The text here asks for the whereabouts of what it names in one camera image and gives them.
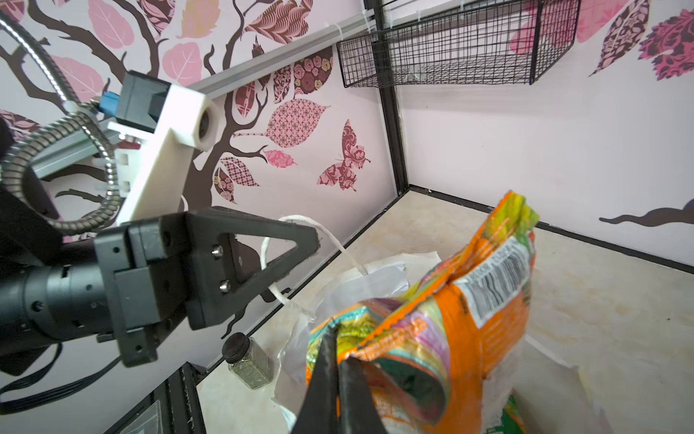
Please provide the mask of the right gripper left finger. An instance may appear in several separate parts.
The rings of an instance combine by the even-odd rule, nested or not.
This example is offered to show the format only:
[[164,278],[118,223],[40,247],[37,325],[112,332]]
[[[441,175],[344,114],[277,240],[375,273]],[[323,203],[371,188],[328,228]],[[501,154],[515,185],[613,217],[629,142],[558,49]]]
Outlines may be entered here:
[[338,433],[339,375],[335,328],[323,336],[304,402],[291,434]]

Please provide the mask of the orange white snack packet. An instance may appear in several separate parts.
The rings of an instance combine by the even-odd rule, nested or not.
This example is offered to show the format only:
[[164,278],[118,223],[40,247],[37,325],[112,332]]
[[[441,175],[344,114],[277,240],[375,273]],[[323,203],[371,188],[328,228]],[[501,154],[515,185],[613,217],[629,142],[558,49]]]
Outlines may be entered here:
[[484,433],[514,392],[539,219],[509,192],[462,251],[406,292],[365,298],[317,325],[307,388],[334,327],[337,364],[361,361],[387,433]]

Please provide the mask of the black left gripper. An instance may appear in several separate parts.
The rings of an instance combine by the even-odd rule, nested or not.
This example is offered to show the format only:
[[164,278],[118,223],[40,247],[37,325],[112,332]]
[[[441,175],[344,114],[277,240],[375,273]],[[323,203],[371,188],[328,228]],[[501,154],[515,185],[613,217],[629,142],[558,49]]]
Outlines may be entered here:
[[[290,250],[262,268],[260,253],[241,235],[288,241]],[[320,242],[309,226],[213,207],[111,227],[94,248],[111,334],[130,368],[156,361],[157,348],[185,319],[186,253],[186,313],[191,329],[200,330],[245,309],[317,253]]]

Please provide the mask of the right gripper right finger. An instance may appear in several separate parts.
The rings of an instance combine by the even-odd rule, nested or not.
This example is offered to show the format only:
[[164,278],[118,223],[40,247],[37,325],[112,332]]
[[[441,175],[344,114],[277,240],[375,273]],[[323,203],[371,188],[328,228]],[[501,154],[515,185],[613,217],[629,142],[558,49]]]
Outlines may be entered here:
[[341,433],[387,434],[359,359],[348,358],[338,365],[338,389]]

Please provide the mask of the white paper bag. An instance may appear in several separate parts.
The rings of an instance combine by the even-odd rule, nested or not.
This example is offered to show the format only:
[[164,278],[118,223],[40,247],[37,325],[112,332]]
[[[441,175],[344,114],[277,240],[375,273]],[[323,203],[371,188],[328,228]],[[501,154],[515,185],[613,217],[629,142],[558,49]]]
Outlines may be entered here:
[[510,193],[419,281],[403,255],[301,307],[274,399],[294,433],[608,433],[576,367],[527,337],[538,215]]

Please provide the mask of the green Fox's bag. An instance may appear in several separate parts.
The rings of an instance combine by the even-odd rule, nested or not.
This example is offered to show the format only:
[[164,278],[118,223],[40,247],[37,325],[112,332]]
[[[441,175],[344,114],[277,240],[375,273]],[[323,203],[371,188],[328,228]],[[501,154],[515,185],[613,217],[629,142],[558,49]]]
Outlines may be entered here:
[[525,434],[526,426],[512,392],[495,421],[490,422],[484,434]]

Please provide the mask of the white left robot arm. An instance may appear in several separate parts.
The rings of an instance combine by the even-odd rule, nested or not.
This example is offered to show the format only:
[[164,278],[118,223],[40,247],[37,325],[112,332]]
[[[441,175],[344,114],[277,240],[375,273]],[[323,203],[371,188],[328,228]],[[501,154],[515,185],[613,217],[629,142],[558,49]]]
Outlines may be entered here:
[[45,378],[30,366],[48,347],[86,336],[115,341],[121,365],[152,363],[183,321],[194,330],[223,323],[320,246],[314,228],[222,207],[130,222],[67,245],[7,188],[1,238],[37,260],[1,260],[7,392]]

